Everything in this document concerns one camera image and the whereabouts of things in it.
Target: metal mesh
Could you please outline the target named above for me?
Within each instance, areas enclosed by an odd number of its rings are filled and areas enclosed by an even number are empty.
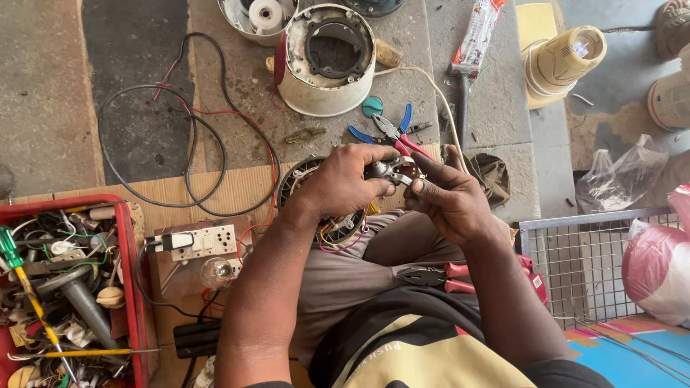
[[[549,311],[561,318],[556,321],[563,330],[579,327],[573,317],[600,322],[644,312],[623,288],[621,264],[630,225],[638,218],[681,228],[668,208],[597,216],[520,223],[522,252],[539,264]]]

